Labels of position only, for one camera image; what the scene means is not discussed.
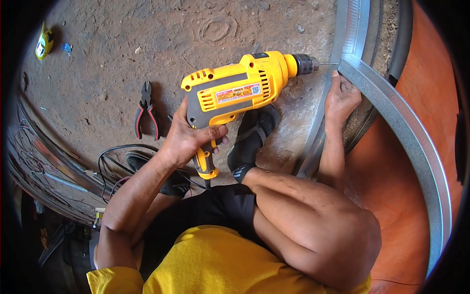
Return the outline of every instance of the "yellow shirt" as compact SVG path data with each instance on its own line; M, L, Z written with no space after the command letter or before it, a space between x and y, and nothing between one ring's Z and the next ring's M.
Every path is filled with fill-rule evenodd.
M127 267L95 270L86 276L93 294L340 293L294 270L235 230L208 225L182 233L145 283L137 270ZM369 288L370 275L347 293L367 293Z

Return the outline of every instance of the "concrete floor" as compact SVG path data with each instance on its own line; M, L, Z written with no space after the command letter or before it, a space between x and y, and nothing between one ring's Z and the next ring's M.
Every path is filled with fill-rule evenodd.
M201 36L201 27L211 20ZM26 95L59 144L96 169L98 155L107 148L130 143L159 147L164 141L153 141L149 120L143 122L148 128L143 128L142 140L133 131L145 80L152 82L152 99L168 127L166 114L178 108L184 97L181 80L194 68L237 63L244 54L268 50L309 54L325 62L335 21L336 4L330 0L203 0L182 5L173 0L119 5L60 1L46 19L55 35L53 51L39 61L34 54L37 36L31 41L23 65L29 77ZM70 56L61 50L64 43L72 46ZM323 92L324 70L294 78L282 91L276 101L282 119L258 155L259 166L292 171ZM230 145L214 156L220 175L213 185L234 183L226 156L239 121L228 125ZM122 153L116 157L122 160ZM193 179L202 183L197 176ZM87 202L82 193L77 197Z

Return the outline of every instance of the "drill label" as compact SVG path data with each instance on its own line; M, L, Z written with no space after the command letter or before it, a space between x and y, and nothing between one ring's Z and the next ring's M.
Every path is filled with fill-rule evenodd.
M259 93L261 93L261 87L258 83L217 92L215 96L217 97L218 103L224 103L235 99L256 95Z

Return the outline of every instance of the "hand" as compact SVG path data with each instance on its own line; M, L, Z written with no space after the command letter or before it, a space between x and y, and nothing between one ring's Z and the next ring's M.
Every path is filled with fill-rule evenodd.
M331 87L325 101L325 124L343 128L352 111L359 106L362 96L360 91L340 76L338 71L331 74Z
M203 144L222 138L223 144L228 144L225 136L228 129L225 125L208 126L202 129L193 129L186 119L188 113L188 98L184 97L181 106L173 116L172 126L165 142L158 153L176 168L185 166Z

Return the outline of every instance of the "orange curved surface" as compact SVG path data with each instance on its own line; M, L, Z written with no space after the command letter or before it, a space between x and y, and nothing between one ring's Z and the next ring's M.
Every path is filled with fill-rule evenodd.
M462 188L454 158L457 95L446 47L423 10L413 3L410 52L396 89L429 132L443 162L453 221ZM371 293L415 293L429 259L429 222L413 167L395 134L378 117L346 158L346 191L374 213L382 249L372 269Z

